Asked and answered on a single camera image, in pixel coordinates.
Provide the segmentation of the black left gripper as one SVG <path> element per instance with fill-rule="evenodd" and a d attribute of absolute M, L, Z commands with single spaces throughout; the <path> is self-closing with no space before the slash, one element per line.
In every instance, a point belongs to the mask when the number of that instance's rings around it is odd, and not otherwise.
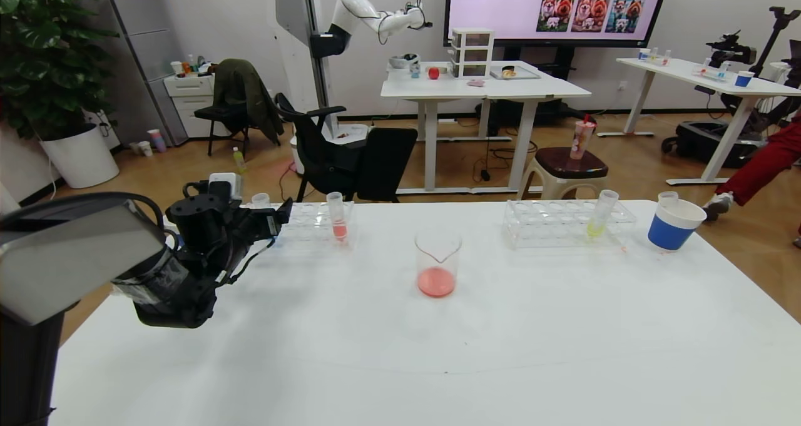
<path fill-rule="evenodd" d="M 252 245 L 256 241 L 276 238 L 282 224 L 291 219 L 293 198 L 287 198 L 277 209 L 237 209 L 237 237 Z"/>

